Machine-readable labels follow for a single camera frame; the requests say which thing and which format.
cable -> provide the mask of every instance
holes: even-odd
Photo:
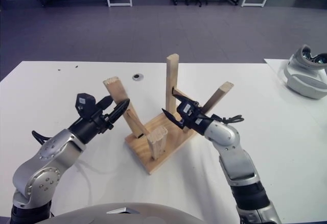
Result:
[[[202,119],[215,120],[215,121],[218,121],[218,122],[222,122],[224,124],[238,123],[238,122],[244,121],[244,118],[242,118],[242,115],[236,115],[236,116],[234,116],[232,118],[225,118],[225,117],[224,118],[221,118],[218,115],[213,114],[211,116],[211,118],[202,118]]]
[[[48,141],[51,137],[45,137],[37,133],[36,131],[32,131],[32,136],[41,144],[43,145],[45,141]]]

wooden plank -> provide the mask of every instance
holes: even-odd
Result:
[[[185,97],[189,98],[188,95],[186,95],[184,92],[177,89],[176,87],[173,87],[173,95],[182,95],[182,96],[185,96]]]
[[[180,119],[178,113],[175,114],[175,117],[176,119]],[[157,160],[154,160],[151,156],[151,151],[149,149],[146,136],[137,139],[133,134],[131,134],[125,138],[127,145],[139,158],[142,165],[149,174],[161,166],[188,139],[196,134],[193,130],[190,130],[187,133],[183,133],[183,131],[172,122],[170,122],[170,120],[168,120],[163,113],[160,113],[157,117],[153,118],[151,121],[145,124],[145,127],[148,131],[153,131],[159,126],[164,126],[168,133],[166,139],[166,149]]]
[[[220,86],[216,92],[209,98],[209,100],[203,105],[202,112],[208,113],[232,88],[234,84],[231,82],[225,82]]]
[[[171,114],[176,112],[176,98],[172,96],[173,87],[177,86],[179,55],[172,54],[167,57],[166,74],[166,110]]]
[[[109,78],[103,81],[103,84],[106,86],[109,94],[111,95],[112,99],[116,104],[128,98],[125,88],[118,77]],[[135,115],[136,119],[139,121],[139,118],[137,116],[136,111],[134,110],[132,102],[129,102],[129,106],[127,110],[130,110]],[[138,125],[133,121],[133,119],[130,116],[128,116],[126,112],[123,114],[123,116],[129,128],[132,130],[133,135],[136,138],[141,136],[143,132],[138,127]]]
[[[166,148],[167,134],[168,130],[163,126],[159,126],[149,135],[147,135],[149,149],[154,160],[157,160],[160,155],[164,153]]]
[[[126,111],[127,115],[134,121],[134,123],[139,127],[139,129],[143,132],[144,135],[149,135],[150,132],[147,130],[147,128],[144,127],[144,125],[141,123],[141,121],[135,116],[135,114],[131,110]]]

table surface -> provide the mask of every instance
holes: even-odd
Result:
[[[144,79],[132,80],[135,73]],[[108,95],[102,81],[112,76],[121,78],[141,121],[165,106],[164,63],[22,62],[0,82],[0,215],[10,215],[13,173],[40,147],[31,131],[53,136],[67,128],[78,118],[77,93],[100,100]],[[212,112],[244,116],[235,124],[242,147],[282,222],[327,220],[327,127],[317,115],[323,109],[326,116],[327,99],[291,92],[267,64],[179,64],[178,88],[200,104],[225,81],[235,87]],[[209,141],[195,136],[149,176],[124,143],[126,122],[121,118],[114,126],[63,175],[53,198],[55,215],[103,203],[148,202],[207,223],[239,223]]]

